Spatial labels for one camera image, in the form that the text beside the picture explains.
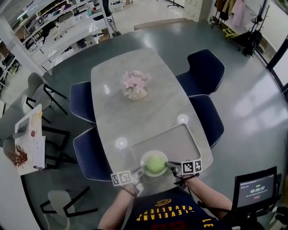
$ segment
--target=flower vase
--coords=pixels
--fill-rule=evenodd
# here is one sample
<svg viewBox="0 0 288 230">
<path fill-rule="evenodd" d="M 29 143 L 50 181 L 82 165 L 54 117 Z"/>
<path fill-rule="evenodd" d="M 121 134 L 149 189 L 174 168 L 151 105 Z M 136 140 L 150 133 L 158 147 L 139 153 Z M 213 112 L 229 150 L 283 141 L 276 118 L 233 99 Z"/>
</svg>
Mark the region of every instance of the flower vase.
<svg viewBox="0 0 288 230">
<path fill-rule="evenodd" d="M 146 95 L 147 95 L 147 92 L 145 90 L 140 91 L 139 93 L 132 94 L 132 97 L 130 98 L 130 100 L 139 101 L 139 100 L 143 99 L 144 97 L 146 97 Z"/>
</svg>

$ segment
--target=green ball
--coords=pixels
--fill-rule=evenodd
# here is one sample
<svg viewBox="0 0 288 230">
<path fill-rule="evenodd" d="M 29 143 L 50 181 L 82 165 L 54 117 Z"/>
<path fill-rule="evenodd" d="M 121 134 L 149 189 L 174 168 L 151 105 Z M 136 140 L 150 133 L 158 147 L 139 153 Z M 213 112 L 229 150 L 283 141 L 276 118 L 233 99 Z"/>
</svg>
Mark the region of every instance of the green ball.
<svg viewBox="0 0 288 230">
<path fill-rule="evenodd" d="M 165 160 L 161 156 L 151 156 L 146 163 L 146 169 L 153 174 L 160 173 L 164 168 Z"/>
</svg>

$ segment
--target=monitor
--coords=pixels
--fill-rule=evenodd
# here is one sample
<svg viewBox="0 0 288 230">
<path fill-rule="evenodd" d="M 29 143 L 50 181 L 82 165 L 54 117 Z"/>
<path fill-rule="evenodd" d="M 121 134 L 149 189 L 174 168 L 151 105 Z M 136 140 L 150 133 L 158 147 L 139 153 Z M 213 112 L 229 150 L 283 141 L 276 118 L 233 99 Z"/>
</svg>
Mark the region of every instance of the monitor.
<svg viewBox="0 0 288 230">
<path fill-rule="evenodd" d="M 271 205 L 276 194 L 277 168 L 235 178 L 233 209 L 260 210 Z"/>
</svg>

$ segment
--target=marble table top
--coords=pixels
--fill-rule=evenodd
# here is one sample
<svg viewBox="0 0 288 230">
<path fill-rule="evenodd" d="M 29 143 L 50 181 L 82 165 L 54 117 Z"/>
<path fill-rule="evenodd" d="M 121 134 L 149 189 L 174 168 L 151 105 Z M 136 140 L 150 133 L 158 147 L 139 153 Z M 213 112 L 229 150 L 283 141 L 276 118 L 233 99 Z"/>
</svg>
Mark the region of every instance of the marble table top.
<svg viewBox="0 0 288 230">
<path fill-rule="evenodd" d="M 149 73 L 147 96 L 131 101 L 122 92 L 125 71 Z M 103 148 L 114 173 L 134 170 L 131 146 L 187 121 L 202 154 L 203 169 L 213 162 L 204 130 L 181 85 L 165 62 L 149 48 L 124 53 L 91 71 L 91 89 L 96 123 Z M 181 150 L 175 153 L 179 162 Z"/>
</svg>

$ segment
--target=white bowl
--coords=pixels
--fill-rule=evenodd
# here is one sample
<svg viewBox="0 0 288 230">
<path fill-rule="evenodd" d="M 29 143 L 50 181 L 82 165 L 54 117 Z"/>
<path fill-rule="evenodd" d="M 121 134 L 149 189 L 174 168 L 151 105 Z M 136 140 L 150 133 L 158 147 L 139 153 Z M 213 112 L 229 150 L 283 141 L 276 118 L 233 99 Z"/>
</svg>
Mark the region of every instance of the white bowl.
<svg viewBox="0 0 288 230">
<path fill-rule="evenodd" d="M 152 150 L 152 151 L 149 151 L 149 152 L 147 152 L 147 153 L 145 153 L 145 154 L 143 155 L 143 157 L 141 158 L 140 165 L 141 165 L 141 166 L 146 165 L 148 159 L 149 159 L 151 156 L 160 156 L 160 157 L 162 157 L 162 159 L 163 159 L 165 162 L 168 161 L 168 158 L 166 157 L 166 155 L 165 155 L 164 153 L 162 153 L 162 152 L 160 152 L 160 151 L 158 151 L 158 150 Z M 161 172 L 154 174 L 154 173 L 151 173 L 149 170 L 146 170 L 146 169 L 144 168 L 144 173 L 145 173 L 147 176 L 149 176 L 149 177 L 158 177 L 158 176 L 163 175 L 163 174 L 166 172 L 166 170 L 167 170 L 167 168 L 165 167 Z"/>
</svg>

